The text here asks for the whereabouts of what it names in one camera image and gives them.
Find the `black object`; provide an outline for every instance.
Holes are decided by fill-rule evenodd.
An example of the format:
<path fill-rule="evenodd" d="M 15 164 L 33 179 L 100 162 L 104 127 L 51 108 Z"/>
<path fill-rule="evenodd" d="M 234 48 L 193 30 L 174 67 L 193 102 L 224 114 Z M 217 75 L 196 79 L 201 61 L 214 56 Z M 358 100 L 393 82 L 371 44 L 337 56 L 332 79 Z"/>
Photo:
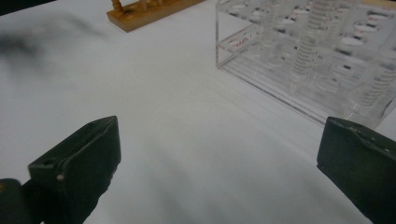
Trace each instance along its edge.
<path fill-rule="evenodd" d="M 117 117 L 86 124 L 32 162 L 32 178 L 22 187 L 0 180 L 0 224 L 83 223 L 119 163 Z"/>
<path fill-rule="evenodd" d="M 35 7 L 55 0 L 10 0 L 0 1 L 0 16 L 5 14 L 26 9 L 28 7 Z"/>
<path fill-rule="evenodd" d="M 328 118 L 318 168 L 374 223 L 396 223 L 396 143 L 357 123 Z"/>

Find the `white tabletop surface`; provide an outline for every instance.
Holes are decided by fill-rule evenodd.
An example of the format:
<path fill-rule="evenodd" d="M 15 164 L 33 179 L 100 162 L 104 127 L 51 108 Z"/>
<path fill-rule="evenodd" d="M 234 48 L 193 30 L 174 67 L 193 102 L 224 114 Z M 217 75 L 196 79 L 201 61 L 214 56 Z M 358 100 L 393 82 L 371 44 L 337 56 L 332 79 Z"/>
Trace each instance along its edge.
<path fill-rule="evenodd" d="M 122 162 L 85 223 L 370 223 L 316 167 L 323 128 L 216 68 L 215 4 L 128 34 L 110 0 L 0 17 L 0 178 L 116 115 Z"/>

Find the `acrylic organizer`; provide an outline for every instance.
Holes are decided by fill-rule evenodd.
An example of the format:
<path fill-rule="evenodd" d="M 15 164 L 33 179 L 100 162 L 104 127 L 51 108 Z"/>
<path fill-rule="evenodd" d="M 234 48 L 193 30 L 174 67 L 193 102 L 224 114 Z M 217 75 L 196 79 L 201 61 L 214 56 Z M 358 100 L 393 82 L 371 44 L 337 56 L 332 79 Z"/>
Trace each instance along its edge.
<path fill-rule="evenodd" d="M 217 67 L 315 122 L 332 116 L 375 128 L 396 107 L 396 4 L 389 6 L 219 0 Z"/>

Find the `transparent plastic box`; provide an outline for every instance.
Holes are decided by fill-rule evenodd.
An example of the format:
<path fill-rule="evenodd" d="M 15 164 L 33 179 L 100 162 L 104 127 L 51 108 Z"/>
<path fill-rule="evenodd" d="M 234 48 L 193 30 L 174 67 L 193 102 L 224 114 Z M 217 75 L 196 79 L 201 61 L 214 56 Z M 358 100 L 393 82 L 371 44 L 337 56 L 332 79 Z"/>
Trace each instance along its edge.
<path fill-rule="evenodd" d="M 396 107 L 393 4 L 219 0 L 217 67 L 320 124 L 375 128 Z"/>

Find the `white table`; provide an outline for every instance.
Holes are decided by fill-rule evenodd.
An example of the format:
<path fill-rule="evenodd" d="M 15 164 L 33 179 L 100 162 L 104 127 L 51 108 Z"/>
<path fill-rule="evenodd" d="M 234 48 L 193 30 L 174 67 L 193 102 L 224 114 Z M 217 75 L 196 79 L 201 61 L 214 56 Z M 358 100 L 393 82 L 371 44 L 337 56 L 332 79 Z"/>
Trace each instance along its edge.
<path fill-rule="evenodd" d="M 0 52 L 0 178 L 24 183 L 28 163 L 117 115 L 122 162 L 85 223 L 370 223 L 316 168 L 323 128 L 216 68 L 215 4 L 129 34 L 110 0 L 0 17 L 35 49 Z M 396 139 L 395 124 L 377 131 Z"/>

